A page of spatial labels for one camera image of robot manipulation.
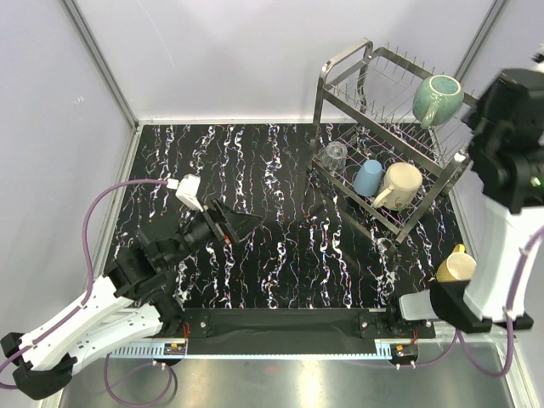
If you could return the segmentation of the teal ceramic mug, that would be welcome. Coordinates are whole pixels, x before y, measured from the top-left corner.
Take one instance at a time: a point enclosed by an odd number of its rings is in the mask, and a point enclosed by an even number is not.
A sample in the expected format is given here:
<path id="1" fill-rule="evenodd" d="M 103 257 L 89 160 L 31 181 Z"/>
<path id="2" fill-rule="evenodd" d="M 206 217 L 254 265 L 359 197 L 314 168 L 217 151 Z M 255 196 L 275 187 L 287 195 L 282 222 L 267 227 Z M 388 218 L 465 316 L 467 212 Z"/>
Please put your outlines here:
<path id="1" fill-rule="evenodd" d="M 448 122 L 462 107 L 462 85 L 451 76 L 435 75 L 422 81 L 413 101 L 413 116 L 422 129 L 429 129 Z"/>

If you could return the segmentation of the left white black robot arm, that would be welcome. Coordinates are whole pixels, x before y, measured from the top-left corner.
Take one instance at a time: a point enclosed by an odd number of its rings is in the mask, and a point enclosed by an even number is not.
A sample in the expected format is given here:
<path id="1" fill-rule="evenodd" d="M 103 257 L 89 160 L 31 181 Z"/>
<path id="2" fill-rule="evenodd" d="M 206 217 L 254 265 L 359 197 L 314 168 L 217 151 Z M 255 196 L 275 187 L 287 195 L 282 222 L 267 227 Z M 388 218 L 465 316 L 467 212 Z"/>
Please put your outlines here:
<path id="1" fill-rule="evenodd" d="M 214 242 L 244 241 L 263 221 L 213 200 L 184 222 L 171 213 L 143 225 L 135 242 L 105 266 L 89 294 L 35 331 L 2 338 L 4 355 L 15 366 L 15 389 L 42 400 L 127 343 L 178 335 L 184 311 L 174 295 L 176 267 Z"/>

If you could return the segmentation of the clear faceted glass tumbler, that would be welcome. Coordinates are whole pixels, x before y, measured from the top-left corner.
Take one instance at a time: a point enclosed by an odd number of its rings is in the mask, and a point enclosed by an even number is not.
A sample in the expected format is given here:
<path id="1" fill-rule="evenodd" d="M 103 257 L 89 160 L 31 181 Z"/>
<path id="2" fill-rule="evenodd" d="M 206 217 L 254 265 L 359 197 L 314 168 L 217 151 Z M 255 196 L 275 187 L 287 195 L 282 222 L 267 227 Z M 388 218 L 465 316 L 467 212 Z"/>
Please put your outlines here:
<path id="1" fill-rule="evenodd" d="M 341 173 L 345 168 L 348 149 L 344 143 L 333 141 L 318 154 L 317 161 L 325 169 Z"/>

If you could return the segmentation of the light blue plastic cup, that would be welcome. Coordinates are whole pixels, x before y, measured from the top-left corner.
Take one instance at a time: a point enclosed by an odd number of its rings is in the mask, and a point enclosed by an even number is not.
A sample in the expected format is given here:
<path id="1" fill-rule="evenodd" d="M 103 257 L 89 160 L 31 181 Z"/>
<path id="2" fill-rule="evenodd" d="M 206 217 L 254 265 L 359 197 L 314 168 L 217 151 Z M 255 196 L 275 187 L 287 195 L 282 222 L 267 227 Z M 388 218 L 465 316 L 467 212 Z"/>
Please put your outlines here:
<path id="1" fill-rule="evenodd" d="M 379 161 L 367 160 L 357 172 L 353 186 L 359 196 L 374 196 L 380 186 L 383 166 Z"/>

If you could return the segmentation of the yellow cup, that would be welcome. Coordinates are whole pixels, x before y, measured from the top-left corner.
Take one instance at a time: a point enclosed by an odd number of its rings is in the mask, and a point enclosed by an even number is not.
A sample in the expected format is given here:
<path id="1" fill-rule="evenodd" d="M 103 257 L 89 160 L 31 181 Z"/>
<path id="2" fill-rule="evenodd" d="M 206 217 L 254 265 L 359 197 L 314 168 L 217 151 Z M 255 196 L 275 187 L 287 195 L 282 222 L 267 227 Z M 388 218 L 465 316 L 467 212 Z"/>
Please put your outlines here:
<path id="1" fill-rule="evenodd" d="M 476 269 L 475 259 L 463 244 L 457 244 L 452 253 L 442 262 L 436 272 L 438 282 L 470 281 Z"/>

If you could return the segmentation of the white floral mug green inside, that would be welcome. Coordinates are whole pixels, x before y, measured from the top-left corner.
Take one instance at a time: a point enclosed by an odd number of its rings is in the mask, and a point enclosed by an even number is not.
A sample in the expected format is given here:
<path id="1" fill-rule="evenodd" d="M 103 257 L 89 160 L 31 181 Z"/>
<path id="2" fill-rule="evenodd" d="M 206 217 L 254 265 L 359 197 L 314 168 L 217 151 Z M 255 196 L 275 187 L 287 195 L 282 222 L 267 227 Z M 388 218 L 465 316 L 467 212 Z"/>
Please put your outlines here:
<path id="1" fill-rule="evenodd" d="M 404 210 L 411 204 L 421 186 L 422 173 L 415 166 L 396 162 L 388 167 L 372 206 L 391 211 Z"/>

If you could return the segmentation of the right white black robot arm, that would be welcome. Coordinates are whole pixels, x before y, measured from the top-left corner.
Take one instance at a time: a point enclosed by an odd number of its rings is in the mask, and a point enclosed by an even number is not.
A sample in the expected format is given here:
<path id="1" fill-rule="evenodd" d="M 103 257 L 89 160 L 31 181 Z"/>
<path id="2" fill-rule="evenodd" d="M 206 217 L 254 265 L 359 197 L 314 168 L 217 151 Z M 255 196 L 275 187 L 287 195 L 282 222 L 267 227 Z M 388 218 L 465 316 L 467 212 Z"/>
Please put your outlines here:
<path id="1" fill-rule="evenodd" d="M 394 337 L 408 335 L 416 320 L 443 320 L 467 334 L 534 324 L 524 298 L 531 253 L 543 241 L 543 69 L 501 70 L 462 120 L 473 134 L 468 154 L 486 211 L 476 268 L 470 280 L 401 296 L 385 316 Z"/>

